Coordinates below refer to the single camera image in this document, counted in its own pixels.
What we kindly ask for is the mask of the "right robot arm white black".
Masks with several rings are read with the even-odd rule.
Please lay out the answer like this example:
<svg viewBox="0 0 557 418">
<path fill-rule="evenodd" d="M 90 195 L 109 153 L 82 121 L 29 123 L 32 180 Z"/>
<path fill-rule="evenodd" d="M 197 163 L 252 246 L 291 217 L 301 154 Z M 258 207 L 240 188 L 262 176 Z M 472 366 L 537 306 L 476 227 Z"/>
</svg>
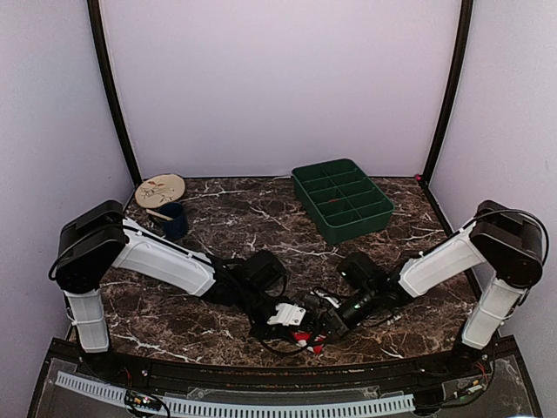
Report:
<svg viewBox="0 0 557 418">
<path fill-rule="evenodd" d="M 362 252 L 351 253 L 337 270 L 354 292 L 320 315 L 308 343 L 321 346 L 341 340 L 373 314 L 393 312 L 446 280 L 488 264 L 494 276 L 462 326 L 457 348 L 444 360 L 445 371 L 461 378 L 476 366 L 477 352 L 539 283 L 549 245 L 547 228 L 537 217 L 486 200 L 457 232 L 391 272 Z"/>
</svg>

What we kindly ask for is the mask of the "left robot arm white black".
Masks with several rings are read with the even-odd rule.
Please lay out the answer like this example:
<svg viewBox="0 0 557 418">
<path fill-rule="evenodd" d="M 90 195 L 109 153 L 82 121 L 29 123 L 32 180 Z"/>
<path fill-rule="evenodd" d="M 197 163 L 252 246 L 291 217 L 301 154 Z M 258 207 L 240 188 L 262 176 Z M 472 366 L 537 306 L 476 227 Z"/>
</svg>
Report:
<svg viewBox="0 0 557 418">
<path fill-rule="evenodd" d="M 272 253 L 221 259 L 194 252 L 150 233 L 126 218 L 119 202 L 107 200 L 63 227 L 58 256 L 48 272 L 67 299 L 90 367 L 105 380 L 123 372 L 122 359 L 109 349 L 100 293 L 100 281 L 110 268 L 141 273 L 213 304 L 238 307 L 263 347 L 270 340 L 285 340 L 296 345 L 293 352 L 298 354 L 323 342 L 318 322 L 304 307 L 283 293 L 267 292 L 277 281 L 287 281 L 285 267 Z"/>
</svg>

